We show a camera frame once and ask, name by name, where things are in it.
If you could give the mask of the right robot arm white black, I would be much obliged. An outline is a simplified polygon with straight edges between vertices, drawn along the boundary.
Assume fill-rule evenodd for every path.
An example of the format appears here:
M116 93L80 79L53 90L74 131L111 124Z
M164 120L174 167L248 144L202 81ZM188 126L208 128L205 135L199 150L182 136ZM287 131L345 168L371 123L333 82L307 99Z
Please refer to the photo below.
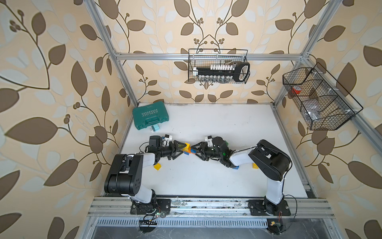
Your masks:
M284 181L293 162L286 153L265 139L260 140L256 146L234 151L228 148L223 138L209 136L205 141L192 145L191 150L203 161L212 159L228 168L256 164L268 178L264 203L277 206L284 200Z

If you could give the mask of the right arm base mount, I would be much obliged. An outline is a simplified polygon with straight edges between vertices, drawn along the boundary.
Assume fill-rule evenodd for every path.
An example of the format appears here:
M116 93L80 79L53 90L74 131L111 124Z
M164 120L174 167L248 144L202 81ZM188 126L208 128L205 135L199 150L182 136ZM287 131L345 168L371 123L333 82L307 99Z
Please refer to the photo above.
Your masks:
M248 207L251 216L290 216L287 201L282 199L279 204L273 204L267 199L249 200Z

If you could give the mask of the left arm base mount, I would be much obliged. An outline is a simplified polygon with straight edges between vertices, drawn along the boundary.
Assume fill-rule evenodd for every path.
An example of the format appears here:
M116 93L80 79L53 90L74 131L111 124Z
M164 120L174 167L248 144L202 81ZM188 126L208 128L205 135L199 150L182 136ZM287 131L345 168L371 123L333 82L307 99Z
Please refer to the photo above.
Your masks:
M150 203L140 203L132 201L130 209L131 215L159 215L160 217L166 217L171 210L170 199L154 199Z

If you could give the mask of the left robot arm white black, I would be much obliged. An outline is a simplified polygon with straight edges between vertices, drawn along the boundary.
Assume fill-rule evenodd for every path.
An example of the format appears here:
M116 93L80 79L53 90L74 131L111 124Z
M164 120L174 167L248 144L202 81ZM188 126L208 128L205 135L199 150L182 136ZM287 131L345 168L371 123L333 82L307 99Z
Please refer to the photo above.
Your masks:
M183 154L185 143L171 141L160 136L152 136L143 152L117 154L107 174L104 192L107 195L129 197L133 202L155 205L156 194L142 185L143 168L155 166L161 158L174 160Z

